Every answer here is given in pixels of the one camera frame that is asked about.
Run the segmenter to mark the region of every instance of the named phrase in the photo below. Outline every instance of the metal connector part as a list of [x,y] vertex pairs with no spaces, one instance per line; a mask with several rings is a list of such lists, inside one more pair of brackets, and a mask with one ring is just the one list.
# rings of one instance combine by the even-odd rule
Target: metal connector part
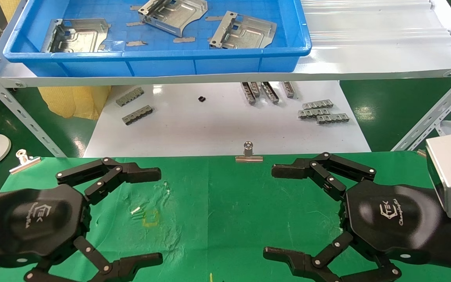
[[255,104],[255,96],[252,93],[252,88],[250,88],[250,85],[248,82],[242,82],[241,86],[243,88],[243,93],[245,93],[245,97],[247,98],[247,101],[250,105]]
[[324,116],[316,117],[319,125],[324,125],[326,123],[347,123],[349,117],[347,114],[327,114]]
[[265,92],[265,94],[267,95],[269,100],[271,100],[271,102],[273,104],[277,104],[280,101],[278,95],[276,95],[276,92],[274,92],[274,89],[271,87],[269,82],[267,82],[267,81],[262,82],[261,86],[262,86],[263,91]]
[[205,0],[149,0],[139,10],[140,20],[175,36],[208,11]]
[[330,100],[321,100],[302,104],[302,108],[305,110],[331,108],[331,107],[333,107],[333,103]]
[[16,157],[20,161],[20,165],[15,168],[9,170],[11,174],[15,174],[19,171],[23,171],[26,168],[29,168],[39,162],[41,162],[41,157],[28,157],[27,151],[24,149],[20,149],[16,152]]
[[261,155],[254,155],[254,144],[250,141],[245,142],[243,155],[236,156],[237,163],[260,163],[263,162]]
[[227,11],[211,38],[211,48],[248,49],[264,48],[272,43],[276,23],[260,18]]
[[250,88],[255,97],[260,97],[260,82],[250,82]]
[[330,112],[327,109],[314,109],[314,110],[299,110],[299,118],[314,118],[316,116],[329,115]]
[[292,84],[288,81],[283,81],[283,86],[285,88],[287,98],[293,98],[293,96],[295,95],[295,90],[293,90]]
[[124,95],[123,97],[116,100],[116,104],[120,105],[120,107],[123,107],[124,105],[128,104],[129,102],[135,100],[136,98],[139,98],[144,94],[144,91],[141,87],[137,87]]
[[154,109],[151,106],[147,105],[147,106],[127,115],[126,117],[122,118],[122,120],[126,125],[130,125],[134,121],[137,121],[137,120],[147,116],[148,114],[152,113],[153,110]]

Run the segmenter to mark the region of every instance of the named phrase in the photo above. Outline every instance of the white shelf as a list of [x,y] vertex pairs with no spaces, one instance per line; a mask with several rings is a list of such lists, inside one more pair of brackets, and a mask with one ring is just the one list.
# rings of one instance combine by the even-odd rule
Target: white shelf
[[[249,105],[237,82],[144,85],[145,94],[124,107],[115,99],[133,87],[115,86],[83,157],[242,155],[245,141],[254,143],[256,155],[370,152],[337,81],[293,84],[297,94],[289,99],[272,82],[278,105],[264,94]],[[199,102],[199,96],[206,101]],[[351,120],[318,125],[297,118],[302,103],[323,99],[335,104],[332,113],[348,114]],[[123,123],[122,117],[147,104],[155,108],[152,114]]]
[[[22,0],[17,11],[25,4]],[[292,73],[173,77],[36,77],[2,56],[18,14],[0,41],[5,87],[134,85],[443,77],[451,72],[451,8],[446,0],[302,0],[313,50]]]

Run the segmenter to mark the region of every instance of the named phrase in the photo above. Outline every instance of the perforated steel bracket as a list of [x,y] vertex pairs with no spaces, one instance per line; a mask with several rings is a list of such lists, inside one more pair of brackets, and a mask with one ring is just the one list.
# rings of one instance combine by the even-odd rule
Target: perforated steel bracket
[[433,131],[451,112],[451,88],[425,114],[418,123],[392,148],[395,150],[415,150],[429,133]]
[[186,25],[208,11],[205,0],[149,0],[139,10],[140,20],[175,36],[182,37]]

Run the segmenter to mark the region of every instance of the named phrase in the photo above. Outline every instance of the green floor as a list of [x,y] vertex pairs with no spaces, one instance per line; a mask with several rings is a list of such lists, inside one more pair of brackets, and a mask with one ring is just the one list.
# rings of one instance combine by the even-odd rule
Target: green floor
[[[342,81],[351,108],[372,151],[390,150],[451,87],[451,78]],[[16,99],[69,157],[82,155],[95,122],[64,119],[50,112],[36,88],[20,89]],[[16,150],[51,156],[0,102],[0,132],[13,143],[4,168],[16,165]]]

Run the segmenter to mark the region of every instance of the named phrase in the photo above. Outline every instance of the metal clip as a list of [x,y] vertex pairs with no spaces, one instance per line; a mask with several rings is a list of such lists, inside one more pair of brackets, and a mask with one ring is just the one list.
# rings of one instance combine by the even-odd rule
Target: metal clip
[[15,174],[19,171],[23,171],[24,169],[31,167],[39,162],[41,162],[41,157],[28,157],[27,151],[24,149],[20,149],[16,152],[16,157],[20,161],[20,165],[16,168],[12,168],[9,170],[11,174]]
[[261,163],[263,157],[261,155],[254,155],[254,144],[250,141],[245,142],[245,150],[243,155],[236,156],[237,163]]

